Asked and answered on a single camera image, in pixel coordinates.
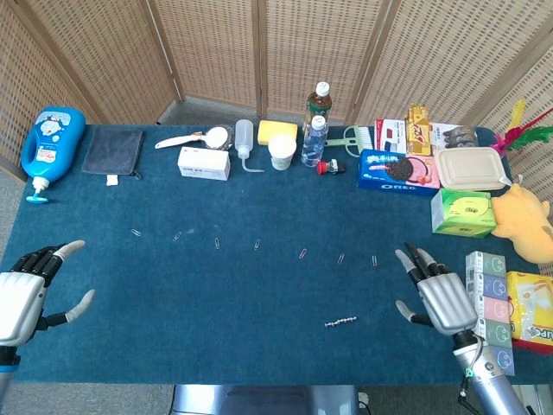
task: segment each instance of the gray cloth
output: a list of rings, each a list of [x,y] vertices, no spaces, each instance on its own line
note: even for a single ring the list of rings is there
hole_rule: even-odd
[[[144,131],[133,128],[96,128],[83,171],[94,175],[135,174]]]

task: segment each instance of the yellow box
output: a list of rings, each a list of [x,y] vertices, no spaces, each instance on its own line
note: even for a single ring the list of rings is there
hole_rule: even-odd
[[[507,272],[513,339],[553,349],[553,277]]]
[[[414,156],[430,156],[429,109],[422,105],[412,105],[405,117],[407,130],[407,153]]]

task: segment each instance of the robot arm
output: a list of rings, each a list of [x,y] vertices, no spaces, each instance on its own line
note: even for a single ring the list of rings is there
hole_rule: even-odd
[[[459,276],[437,264],[422,249],[405,245],[411,258],[400,250],[396,250],[396,255],[416,286],[428,315],[412,312],[399,300],[397,309],[408,321],[434,327],[453,337],[454,356],[464,372],[459,403],[478,414],[466,400],[470,385],[487,415],[527,415],[492,350],[472,332],[478,316]]]
[[[91,305],[95,291],[88,291],[68,312],[43,316],[49,285],[63,262],[85,245],[75,240],[62,246],[47,246],[19,258],[9,272],[0,273],[0,411],[20,357],[17,348],[37,330],[72,322]]]

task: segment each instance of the blue table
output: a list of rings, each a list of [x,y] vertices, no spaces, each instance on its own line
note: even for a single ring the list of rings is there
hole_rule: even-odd
[[[346,164],[337,176],[318,176],[298,155],[275,171],[258,146],[248,166],[266,171],[246,173],[232,150],[230,179],[217,182],[181,177],[178,147],[154,150],[199,127],[136,126],[146,131],[143,179],[107,188],[104,176],[80,171],[95,128],[46,191],[52,202],[22,202],[3,269],[38,247],[84,239],[54,280],[46,313],[71,308],[90,288],[97,298],[77,322],[21,347],[19,380],[458,384],[451,340],[396,310],[398,298],[423,307],[394,250],[409,241],[461,274],[474,250],[505,255],[508,270],[537,271],[507,239],[432,234],[429,198],[357,189],[358,159],[342,148],[325,150]],[[358,320],[324,327],[346,316]],[[517,350],[515,361],[514,382],[552,381],[553,356]]]

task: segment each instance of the yellow plush toy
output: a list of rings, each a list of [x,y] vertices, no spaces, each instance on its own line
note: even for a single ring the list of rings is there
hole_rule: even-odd
[[[492,198],[497,227],[492,234],[512,240],[515,251],[534,264],[553,262],[553,227],[547,221],[550,204],[540,202],[515,183],[500,197]]]

